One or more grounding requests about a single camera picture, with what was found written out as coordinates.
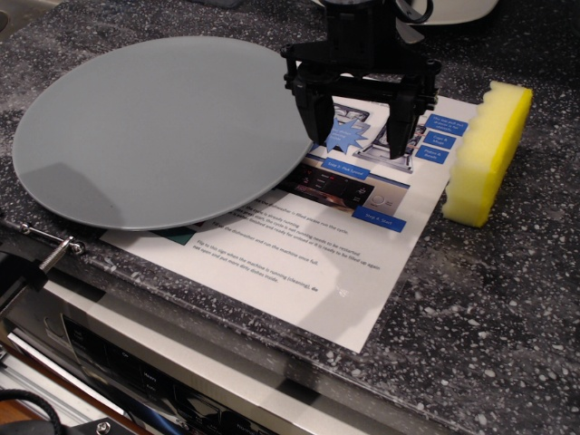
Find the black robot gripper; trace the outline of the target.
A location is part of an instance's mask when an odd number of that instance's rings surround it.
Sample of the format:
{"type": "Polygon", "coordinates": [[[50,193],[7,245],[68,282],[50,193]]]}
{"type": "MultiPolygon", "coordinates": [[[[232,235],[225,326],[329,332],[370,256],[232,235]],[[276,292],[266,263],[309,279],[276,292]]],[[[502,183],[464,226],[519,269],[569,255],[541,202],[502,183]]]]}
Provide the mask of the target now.
{"type": "Polygon", "coordinates": [[[333,96],[387,102],[390,159],[405,153],[418,118],[437,104],[440,62],[415,53],[396,29],[394,1],[323,1],[326,37],[288,44],[285,87],[309,139],[324,145],[334,125],[333,96]]]}

